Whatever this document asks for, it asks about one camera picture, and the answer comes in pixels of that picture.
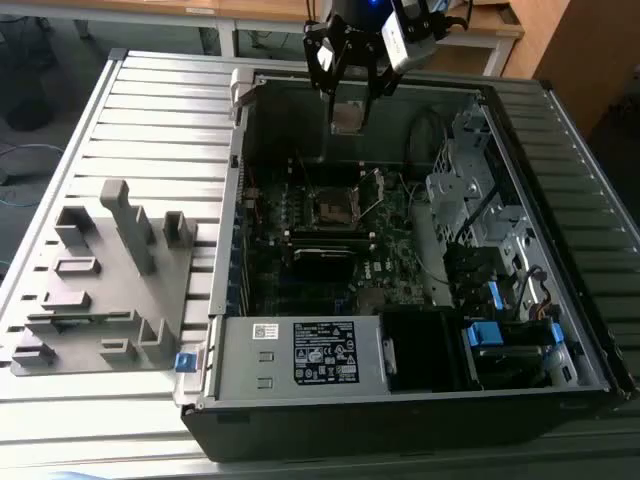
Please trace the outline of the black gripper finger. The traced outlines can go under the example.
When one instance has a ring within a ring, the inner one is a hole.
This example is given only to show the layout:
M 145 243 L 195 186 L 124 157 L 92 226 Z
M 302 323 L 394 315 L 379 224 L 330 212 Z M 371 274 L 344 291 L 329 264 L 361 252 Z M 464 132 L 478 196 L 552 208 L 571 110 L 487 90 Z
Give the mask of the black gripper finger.
M 366 126 L 373 102 L 381 96 L 393 94 L 402 75 L 397 74 L 393 69 L 387 49 L 382 43 L 366 43 L 362 60 L 367 70 L 367 86 L 362 120 L 362 125 Z
M 345 22 L 306 22 L 303 46 L 312 87 L 326 96 L 327 122 L 334 116 L 336 90 L 350 57 Z

